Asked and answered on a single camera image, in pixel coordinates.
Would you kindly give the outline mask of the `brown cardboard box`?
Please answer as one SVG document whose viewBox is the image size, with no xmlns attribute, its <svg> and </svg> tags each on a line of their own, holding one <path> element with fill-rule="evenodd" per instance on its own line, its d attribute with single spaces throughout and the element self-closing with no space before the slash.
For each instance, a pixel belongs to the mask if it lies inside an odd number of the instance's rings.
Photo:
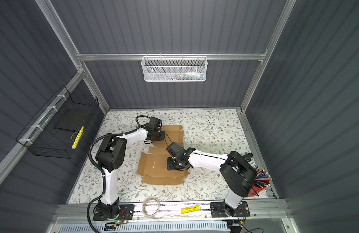
<svg viewBox="0 0 359 233">
<path fill-rule="evenodd" d="M 142 182 L 152 185 L 180 185 L 189 174 L 187 170 L 168 170 L 167 159 L 171 155 L 166 148 L 175 142 L 183 145 L 184 132 L 180 125 L 164 125 L 165 140 L 156 141 L 149 147 L 148 152 L 142 152 L 137 174 L 142 176 Z"/>
</svg>

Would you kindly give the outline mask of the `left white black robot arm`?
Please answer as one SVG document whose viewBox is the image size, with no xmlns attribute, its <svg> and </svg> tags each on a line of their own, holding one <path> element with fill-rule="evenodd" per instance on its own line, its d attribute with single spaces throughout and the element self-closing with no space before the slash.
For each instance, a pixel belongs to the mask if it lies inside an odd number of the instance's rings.
<svg viewBox="0 0 359 233">
<path fill-rule="evenodd" d="M 119 197 L 114 185 L 117 183 L 117 170 L 125 160 L 126 148 L 137 142 L 151 144 L 165 139 L 162 120 L 156 117 L 137 116 L 137 128 L 125 133 L 107 133 L 97 138 L 89 148 L 90 162 L 102 174 L 102 194 L 96 198 L 97 208 L 107 218 L 113 219 L 122 212 Z"/>
</svg>

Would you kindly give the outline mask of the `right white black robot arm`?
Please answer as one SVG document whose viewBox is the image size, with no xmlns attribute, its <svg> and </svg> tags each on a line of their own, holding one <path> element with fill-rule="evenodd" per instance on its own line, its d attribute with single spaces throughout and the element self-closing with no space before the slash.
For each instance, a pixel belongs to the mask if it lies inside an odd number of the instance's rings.
<svg viewBox="0 0 359 233">
<path fill-rule="evenodd" d="M 171 143 L 166 151 L 170 154 L 167 159 L 168 170 L 204 168 L 220 172 L 229 187 L 220 211 L 226 216 L 236 216 L 239 205 L 253 189 L 257 177 L 256 169 L 247 161 L 253 156 L 252 153 L 241 155 L 231 151 L 228 154 L 212 154 L 195 148 L 185 149 L 175 142 Z"/>
</svg>

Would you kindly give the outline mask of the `yellow label tag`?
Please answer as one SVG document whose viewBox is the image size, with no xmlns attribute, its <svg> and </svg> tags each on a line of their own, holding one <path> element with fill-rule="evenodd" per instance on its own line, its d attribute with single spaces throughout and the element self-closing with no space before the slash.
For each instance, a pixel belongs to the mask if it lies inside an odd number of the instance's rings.
<svg viewBox="0 0 359 233">
<path fill-rule="evenodd" d="M 180 211 L 181 211 L 182 215 L 187 214 L 187 213 L 191 213 L 191 212 L 197 212 L 197 211 L 200 211 L 200 205 L 181 208 Z"/>
</svg>

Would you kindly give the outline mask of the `floral table mat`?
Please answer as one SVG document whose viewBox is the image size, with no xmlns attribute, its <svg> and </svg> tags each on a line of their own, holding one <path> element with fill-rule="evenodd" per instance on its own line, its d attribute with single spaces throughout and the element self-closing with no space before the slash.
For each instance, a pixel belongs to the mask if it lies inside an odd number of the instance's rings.
<svg viewBox="0 0 359 233">
<path fill-rule="evenodd" d="M 182 126 L 185 148 L 196 148 L 203 152 L 226 154 L 237 151 L 240 154 L 250 152 L 245 133 L 235 109 L 200 110 L 148 110 L 148 111 L 111 111 L 101 123 L 98 136 L 106 133 L 128 132 L 140 123 L 146 123 L 149 117 L 157 117 L 165 125 Z M 184 182 L 179 185 L 150 185 L 142 182 L 137 174 L 142 152 L 149 145 L 136 143 L 129 146 L 123 165 L 118 169 L 116 190 L 120 202 L 143 202 L 148 197 L 160 201 L 198 201 L 222 200 L 229 187 L 219 172 L 207 169 L 190 169 Z"/>
</svg>

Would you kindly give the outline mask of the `clear tape roll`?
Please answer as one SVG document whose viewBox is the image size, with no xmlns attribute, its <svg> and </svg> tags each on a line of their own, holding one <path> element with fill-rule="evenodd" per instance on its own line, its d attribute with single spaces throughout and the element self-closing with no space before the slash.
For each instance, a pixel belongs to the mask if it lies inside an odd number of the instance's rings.
<svg viewBox="0 0 359 233">
<path fill-rule="evenodd" d="M 142 213 L 147 218 L 155 218 L 161 210 L 161 203 L 156 197 L 148 197 L 142 203 Z"/>
</svg>

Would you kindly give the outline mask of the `markers in white basket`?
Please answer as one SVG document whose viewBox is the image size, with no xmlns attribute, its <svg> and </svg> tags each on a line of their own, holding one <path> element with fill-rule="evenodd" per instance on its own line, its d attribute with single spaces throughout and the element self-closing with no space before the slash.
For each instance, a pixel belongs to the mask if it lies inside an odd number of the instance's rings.
<svg viewBox="0 0 359 233">
<path fill-rule="evenodd" d="M 200 72 L 186 72 L 186 73 L 172 73 L 165 77 L 168 80 L 177 80 L 177 81 L 204 81 L 206 79 L 204 73 Z"/>
</svg>

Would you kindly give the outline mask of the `white vented strip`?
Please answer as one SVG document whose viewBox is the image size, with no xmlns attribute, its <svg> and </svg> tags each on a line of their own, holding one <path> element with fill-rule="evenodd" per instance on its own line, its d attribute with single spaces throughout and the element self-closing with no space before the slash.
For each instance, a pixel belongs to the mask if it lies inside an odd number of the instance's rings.
<svg viewBox="0 0 359 233">
<path fill-rule="evenodd" d="M 96 224 L 100 233 L 229 233 L 231 230 L 224 221 L 167 221 L 133 222 L 106 229 L 104 223 Z"/>
</svg>

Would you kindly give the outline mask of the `red pencil cup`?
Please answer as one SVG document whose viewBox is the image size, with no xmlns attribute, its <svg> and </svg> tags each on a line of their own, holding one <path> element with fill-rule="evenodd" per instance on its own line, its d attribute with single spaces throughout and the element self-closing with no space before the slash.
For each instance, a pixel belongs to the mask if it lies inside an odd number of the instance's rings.
<svg viewBox="0 0 359 233">
<path fill-rule="evenodd" d="M 255 180 L 252 185 L 252 188 L 248 194 L 248 197 L 260 197 L 260 193 L 267 189 L 270 186 L 270 180 L 262 179 L 262 180 Z"/>
</svg>

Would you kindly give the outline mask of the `yellow striped marker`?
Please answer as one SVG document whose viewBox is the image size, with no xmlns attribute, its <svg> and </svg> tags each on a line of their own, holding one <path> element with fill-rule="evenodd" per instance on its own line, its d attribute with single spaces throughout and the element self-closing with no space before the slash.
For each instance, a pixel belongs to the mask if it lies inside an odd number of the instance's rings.
<svg viewBox="0 0 359 233">
<path fill-rule="evenodd" d="M 80 128 L 80 130 L 78 131 L 78 133 L 77 133 L 77 135 L 76 135 L 76 138 L 74 139 L 74 141 L 73 141 L 73 144 L 72 144 L 72 147 L 71 147 L 71 149 L 73 149 L 73 150 L 75 150 L 76 148 L 77 148 L 77 146 L 78 146 L 78 144 L 79 144 L 79 141 L 81 140 L 81 138 L 82 138 L 82 135 L 83 135 L 83 133 L 84 133 L 84 126 L 82 126 L 81 128 Z"/>
</svg>

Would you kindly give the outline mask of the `black flat pad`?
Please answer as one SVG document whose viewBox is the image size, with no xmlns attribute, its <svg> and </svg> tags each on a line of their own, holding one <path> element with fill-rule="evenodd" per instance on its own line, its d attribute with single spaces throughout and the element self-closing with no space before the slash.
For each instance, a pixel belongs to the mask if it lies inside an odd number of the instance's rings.
<svg viewBox="0 0 359 233">
<path fill-rule="evenodd" d="M 68 109 L 60 116 L 58 121 L 55 123 L 54 128 L 58 130 L 77 132 L 82 126 L 86 127 L 92 118 L 93 114 L 91 112 Z"/>
</svg>

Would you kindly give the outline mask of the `coloured pencils bundle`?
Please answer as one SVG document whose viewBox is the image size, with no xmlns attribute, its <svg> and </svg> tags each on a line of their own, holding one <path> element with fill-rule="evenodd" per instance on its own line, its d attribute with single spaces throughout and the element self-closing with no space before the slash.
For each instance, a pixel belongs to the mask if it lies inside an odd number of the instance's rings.
<svg viewBox="0 0 359 233">
<path fill-rule="evenodd" d="M 268 172 L 265 171 L 265 169 L 260 169 L 259 167 L 256 167 L 257 176 L 255 178 L 255 181 L 253 185 L 258 188 L 266 188 L 270 186 L 270 182 L 272 181 L 271 176 Z"/>
</svg>

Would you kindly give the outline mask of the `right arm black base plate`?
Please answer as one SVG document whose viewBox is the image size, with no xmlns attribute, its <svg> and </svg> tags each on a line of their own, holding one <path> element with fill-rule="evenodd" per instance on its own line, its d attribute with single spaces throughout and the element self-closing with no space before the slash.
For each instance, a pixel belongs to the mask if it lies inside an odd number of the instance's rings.
<svg viewBox="0 0 359 233">
<path fill-rule="evenodd" d="M 249 217 L 250 211 L 247 202 L 240 202 L 236 209 L 228 206 L 225 201 L 210 203 L 212 217 Z"/>
</svg>

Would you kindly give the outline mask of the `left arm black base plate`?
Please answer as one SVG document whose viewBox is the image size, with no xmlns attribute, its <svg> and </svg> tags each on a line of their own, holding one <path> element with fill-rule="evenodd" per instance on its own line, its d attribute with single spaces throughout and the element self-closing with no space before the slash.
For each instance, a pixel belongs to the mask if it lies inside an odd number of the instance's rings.
<svg viewBox="0 0 359 233">
<path fill-rule="evenodd" d="M 107 220 L 132 220 L 135 205 L 122 204 L 122 205 L 105 205 L 103 203 L 97 204 L 93 210 L 94 221 L 107 221 Z"/>
</svg>

